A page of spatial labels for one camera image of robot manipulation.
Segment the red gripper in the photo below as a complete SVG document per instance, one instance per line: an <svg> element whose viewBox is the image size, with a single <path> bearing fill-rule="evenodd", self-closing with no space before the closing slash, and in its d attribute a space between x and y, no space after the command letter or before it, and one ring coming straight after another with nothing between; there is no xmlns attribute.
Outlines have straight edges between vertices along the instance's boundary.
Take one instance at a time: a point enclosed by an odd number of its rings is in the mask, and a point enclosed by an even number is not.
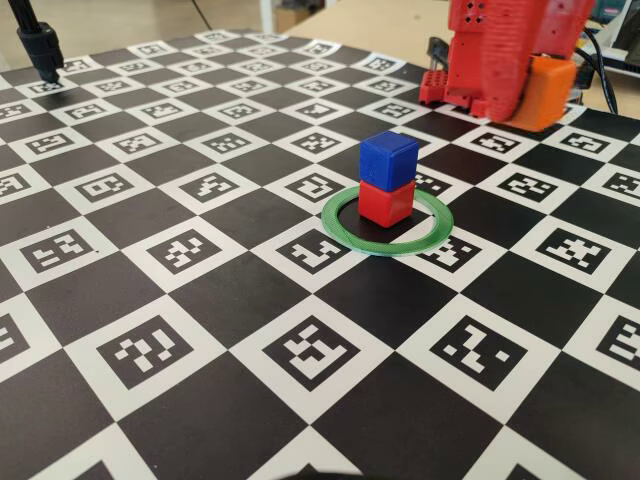
<svg viewBox="0 0 640 480"><path fill-rule="evenodd" d="M568 58L593 1L500 1L499 23L451 23L447 93L486 102L494 121L513 117L530 55Z"/></svg>

